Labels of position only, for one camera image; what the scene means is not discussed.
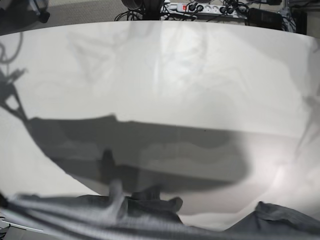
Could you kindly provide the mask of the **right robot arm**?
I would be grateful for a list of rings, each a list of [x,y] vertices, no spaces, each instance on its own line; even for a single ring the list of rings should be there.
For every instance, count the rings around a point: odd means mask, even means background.
[[[27,0],[27,9],[32,11],[32,17],[36,22],[45,24],[48,22],[51,14],[48,11],[48,0]]]

